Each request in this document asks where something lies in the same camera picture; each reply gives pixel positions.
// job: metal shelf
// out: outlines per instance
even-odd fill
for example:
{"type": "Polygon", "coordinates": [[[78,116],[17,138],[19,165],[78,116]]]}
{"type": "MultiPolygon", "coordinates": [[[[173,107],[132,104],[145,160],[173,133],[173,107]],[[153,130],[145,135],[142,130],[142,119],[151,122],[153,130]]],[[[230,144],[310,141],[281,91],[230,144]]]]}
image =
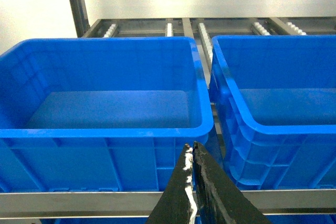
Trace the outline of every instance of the metal shelf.
{"type": "MultiPolygon", "coordinates": [[[[335,189],[259,190],[243,194],[266,215],[336,214],[335,189]]],[[[0,194],[0,219],[148,217],[161,195],[162,192],[0,194]]]]}

